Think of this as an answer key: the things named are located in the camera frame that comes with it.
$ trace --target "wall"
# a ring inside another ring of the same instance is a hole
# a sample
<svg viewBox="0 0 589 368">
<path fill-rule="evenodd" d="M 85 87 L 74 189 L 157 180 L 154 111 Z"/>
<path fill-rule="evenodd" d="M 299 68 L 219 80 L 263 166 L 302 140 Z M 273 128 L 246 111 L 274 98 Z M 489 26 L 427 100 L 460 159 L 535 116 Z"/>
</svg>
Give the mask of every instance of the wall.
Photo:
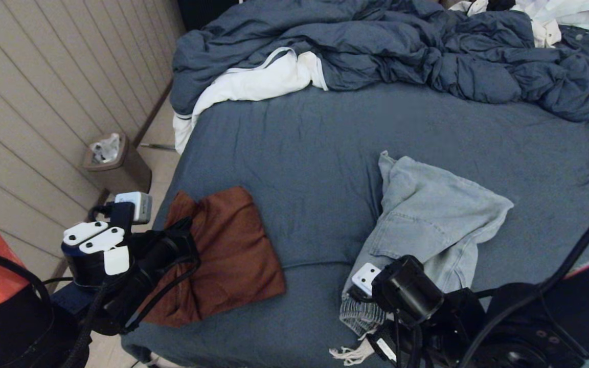
<svg viewBox="0 0 589 368">
<path fill-rule="evenodd" d="M 86 145 L 138 134 L 184 31 L 176 0 L 0 1 L 0 233 L 40 278 L 100 196 Z"/>
</svg>

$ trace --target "white tassel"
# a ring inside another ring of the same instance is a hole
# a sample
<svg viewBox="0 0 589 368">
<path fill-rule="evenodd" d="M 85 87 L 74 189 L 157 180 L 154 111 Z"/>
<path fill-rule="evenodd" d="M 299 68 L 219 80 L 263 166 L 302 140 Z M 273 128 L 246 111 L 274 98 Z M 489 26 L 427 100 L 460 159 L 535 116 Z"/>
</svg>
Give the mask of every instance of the white tassel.
<svg viewBox="0 0 589 368">
<path fill-rule="evenodd" d="M 360 364 L 365 361 L 365 359 L 374 354 L 374 348 L 365 338 L 367 335 L 370 335 L 374 332 L 376 332 L 376 329 L 363 333 L 363 335 L 358 338 L 358 341 L 362 342 L 355 350 L 341 347 L 342 352 L 337 351 L 337 349 L 329 349 L 329 353 L 333 356 L 334 359 L 343 359 L 344 366 Z"/>
</svg>

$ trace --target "white label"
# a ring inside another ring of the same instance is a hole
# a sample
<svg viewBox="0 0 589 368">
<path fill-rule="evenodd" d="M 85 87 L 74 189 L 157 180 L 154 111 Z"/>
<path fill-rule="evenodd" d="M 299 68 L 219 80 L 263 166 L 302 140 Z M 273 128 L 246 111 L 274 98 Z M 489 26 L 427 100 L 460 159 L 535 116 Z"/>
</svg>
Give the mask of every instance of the white label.
<svg viewBox="0 0 589 368">
<path fill-rule="evenodd" d="M 379 348 L 381 348 L 381 351 L 383 351 L 383 353 L 386 354 L 388 359 L 397 363 L 397 354 L 395 354 L 395 352 L 393 352 L 392 349 L 390 349 L 388 343 L 386 343 L 386 341 L 383 340 L 383 338 L 379 338 L 379 340 L 376 341 L 376 344 Z"/>
<path fill-rule="evenodd" d="M 103 252 L 106 275 L 118 275 L 129 270 L 129 249 L 126 245 Z"/>
</svg>

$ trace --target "mattress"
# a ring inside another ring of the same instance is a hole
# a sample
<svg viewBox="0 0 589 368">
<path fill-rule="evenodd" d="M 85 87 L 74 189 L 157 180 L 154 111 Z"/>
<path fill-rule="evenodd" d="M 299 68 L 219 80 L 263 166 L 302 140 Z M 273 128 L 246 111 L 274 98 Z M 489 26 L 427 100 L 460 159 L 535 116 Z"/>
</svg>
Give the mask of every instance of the mattress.
<svg viewBox="0 0 589 368">
<path fill-rule="evenodd" d="M 342 366 L 328 350 L 356 345 L 338 319 L 341 289 L 381 211 L 384 150 L 514 202 L 500 232 L 479 245 L 475 291 L 543 280 L 589 225 L 589 122 L 401 83 L 219 103 L 199 117 L 155 227 L 177 191 L 203 198 L 243 186 L 287 293 L 178 329 L 141 324 L 124 349 L 186 366 Z M 373 356 L 362 366 L 389 363 Z"/>
</svg>

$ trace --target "brown shirt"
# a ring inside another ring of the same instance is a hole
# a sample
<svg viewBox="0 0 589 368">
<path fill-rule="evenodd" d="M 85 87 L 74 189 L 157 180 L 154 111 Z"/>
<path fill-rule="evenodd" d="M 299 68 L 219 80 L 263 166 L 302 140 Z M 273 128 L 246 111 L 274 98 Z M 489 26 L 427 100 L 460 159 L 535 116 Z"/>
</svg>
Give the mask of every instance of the brown shirt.
<svg viewBox="0 0 589 368">
<path fill-rule="evenodd" d="M 186 216 L 192 217 L 191 231 L 201 267 L 171 289 L 145 321 L 177 328 L 285 293 L 281 264 L 248 191 L 233 187 L 199 203 L 179 191 L 170 204 L 165 227 Z M 180 264 L 170 269 L 145 303 L 190 266 Z"/>
</svg>

